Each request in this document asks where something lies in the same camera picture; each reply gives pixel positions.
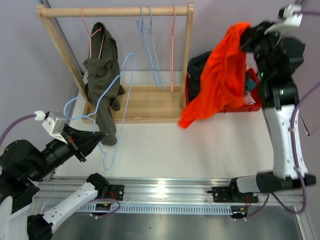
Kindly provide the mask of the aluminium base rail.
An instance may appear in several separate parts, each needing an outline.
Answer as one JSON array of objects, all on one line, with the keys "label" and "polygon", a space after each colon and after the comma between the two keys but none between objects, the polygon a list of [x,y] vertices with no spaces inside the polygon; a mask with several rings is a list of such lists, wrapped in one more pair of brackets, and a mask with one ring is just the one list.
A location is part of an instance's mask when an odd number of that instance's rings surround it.
[{"label": "aluminium base rail", "polygon": [[246,193],[235,200],[227,193],[229,179],[111,177],[108,181],[121,213],[231,215],[238,211],[252,213],[264,202],[276,207],[283,203],[294,210],[303,203],[298,189],[275,195]]}]

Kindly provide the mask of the wooden clothes rack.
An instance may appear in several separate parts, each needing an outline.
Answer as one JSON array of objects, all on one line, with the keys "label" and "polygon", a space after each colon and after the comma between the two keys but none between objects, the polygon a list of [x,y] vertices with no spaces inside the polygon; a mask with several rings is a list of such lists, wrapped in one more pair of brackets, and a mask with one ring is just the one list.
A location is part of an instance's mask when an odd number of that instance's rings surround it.
[{"label": "wooden clothes rack", "polygon": [[49,8],[36,6],[36,13],[47,30],[53,44],[68,68],[79,92],[85,96],[85,83],[70,49],[54,18],[70,17],[134,17],[134,16],[186,16],[185,47],[182,62],[181,82],[174,87],[166,86],[160,91],[154,85],[136,85],[131,89],[132,101],[128,106],[126,123],[174,123],[186,106],[186,77],[190,53],[194,4],[187,6],[161,7],[93,7],[93,8]]}]

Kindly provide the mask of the orange shorts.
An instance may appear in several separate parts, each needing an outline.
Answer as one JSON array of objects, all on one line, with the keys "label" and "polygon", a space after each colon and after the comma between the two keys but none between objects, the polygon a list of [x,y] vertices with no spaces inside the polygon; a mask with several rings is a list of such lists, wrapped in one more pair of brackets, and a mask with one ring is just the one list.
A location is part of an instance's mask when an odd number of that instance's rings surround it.
[{"label": "orange shorts", "polygon": [[224,106],[244,105],[247,54],[241,50],[241,36],[250,26],[249,22],[231,25],[213,49],[200,75],[200,91],[181,113],[181,128],[212,117]]}]

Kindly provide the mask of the dark navy shorts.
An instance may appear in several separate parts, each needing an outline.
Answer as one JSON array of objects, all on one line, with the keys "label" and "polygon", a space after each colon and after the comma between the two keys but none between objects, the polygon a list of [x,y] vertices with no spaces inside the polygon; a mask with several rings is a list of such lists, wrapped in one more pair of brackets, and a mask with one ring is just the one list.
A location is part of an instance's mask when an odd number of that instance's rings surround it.
[{"label": "dark navy shorts", "polygon": [[200,92],[200,78],[211,51],[192,57],[187,66],[187,95],[188,102],[192,102]]}]

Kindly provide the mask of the olive grey shorts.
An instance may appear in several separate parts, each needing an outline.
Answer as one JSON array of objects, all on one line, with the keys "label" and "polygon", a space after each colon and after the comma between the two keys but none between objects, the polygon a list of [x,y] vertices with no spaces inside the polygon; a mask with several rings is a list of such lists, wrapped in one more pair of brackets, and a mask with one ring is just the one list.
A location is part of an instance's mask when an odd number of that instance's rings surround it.
[{"label": "olive grey shorts", "polygon": [[96,123],[105,134],[101,143],[114,146],[117,130],[112,111],[121,109],[118,96],[126,93],[120,84],[117,43],[101,22],[93,25],[91,33],[91,54],[83,62],[87,69],[85,93],[88,101],[97,107]]}]

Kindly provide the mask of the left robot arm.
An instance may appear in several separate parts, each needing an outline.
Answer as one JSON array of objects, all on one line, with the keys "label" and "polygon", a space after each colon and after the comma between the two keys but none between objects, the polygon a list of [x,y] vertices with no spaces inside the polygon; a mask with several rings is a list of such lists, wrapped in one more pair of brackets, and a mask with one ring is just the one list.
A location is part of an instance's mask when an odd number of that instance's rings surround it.
[{"label": "left robot arm", "polygon": [[66,124],[62,129],[64,141],[54,139],[42,151],[25,139],[9,144],[0,157],[0,238],[50,240],[62,223],[84,204],[105,199],[109,182],[93,173],[78,190],[47,213],[28,214],[40,190],[35,183],[73,156],[85,162],[104,136],[103,132],[76,130]]}]

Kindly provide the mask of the red plastic bin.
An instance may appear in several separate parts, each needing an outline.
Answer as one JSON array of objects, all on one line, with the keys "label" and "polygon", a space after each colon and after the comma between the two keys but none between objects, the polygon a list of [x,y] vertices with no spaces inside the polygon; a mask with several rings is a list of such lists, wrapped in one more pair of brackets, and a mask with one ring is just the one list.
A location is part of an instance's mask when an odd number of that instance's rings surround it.
[{"label": "red plastic bin", "polygon": [[[252,97],[255,100],[255,104],[253,104],[253,105],[245,105],[244,104],[241,107],[230,107],[230,106],[226,105],[218,113],[225,114],[225,113],[239,113],[239,112],[257,112],[262,108],[262,103],[261,103],[259,96],[258,96],[258,82],[259,82],[259,80],[258,80],[257,74],[252,67],[249,69],[249,72],[250,72],[251,78],[256,82],[256,87],[254,88],[253,91],[251,91]],[[185,102],[186,102],[186,105],[189,104],[188,93],[187,93],[187,90],[188,90],[187,81],[188,80],[189,80],[189,77],[187,76],[186,83],[185,83]]]}]

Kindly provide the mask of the green shorts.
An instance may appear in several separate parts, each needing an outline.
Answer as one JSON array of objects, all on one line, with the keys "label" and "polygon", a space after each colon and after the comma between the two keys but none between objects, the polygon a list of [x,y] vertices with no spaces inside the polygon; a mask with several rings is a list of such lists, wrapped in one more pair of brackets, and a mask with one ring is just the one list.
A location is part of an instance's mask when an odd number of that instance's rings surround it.
[{"label": "green shorts", "polygon": [[245,80],[244,90],[246,92],[252,92],[256,86],[257,86],[257,83],[249,77]]}]

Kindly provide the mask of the pink shark print shorts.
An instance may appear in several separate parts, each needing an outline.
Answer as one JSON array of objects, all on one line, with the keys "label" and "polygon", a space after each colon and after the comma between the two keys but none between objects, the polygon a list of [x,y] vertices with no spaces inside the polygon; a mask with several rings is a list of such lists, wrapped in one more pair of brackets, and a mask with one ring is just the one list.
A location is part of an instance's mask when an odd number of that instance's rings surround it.
[{"label": "pink shark print shorts", "polygon": [[[251,74],[249,72],[249,69],[251,68],[250,65],[246,66],[246,73],[245,73],[245,81],[247,78],[251,78]],[[251,92],[245,91],[244,90],[244,104],[245,105],[254,105],[256,101],[254,100]]]}]

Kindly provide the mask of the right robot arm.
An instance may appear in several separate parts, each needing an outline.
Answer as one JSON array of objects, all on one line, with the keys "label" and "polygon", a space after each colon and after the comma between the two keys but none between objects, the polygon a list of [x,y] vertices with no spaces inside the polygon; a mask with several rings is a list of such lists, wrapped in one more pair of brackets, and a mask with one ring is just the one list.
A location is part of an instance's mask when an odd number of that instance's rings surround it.
[{"label": "right robot arm", "polygon": [[304,62],[305,44],[283,37],[276,22],[263,21],[241,34],[240,49],[252,53],[260,73],[257,85],[273,149],[273,169],[233,178],[228,196],[239,202],[247,193],[273,194],[317,183],[304,163],[298,126],[298,88],[292,75]]}]

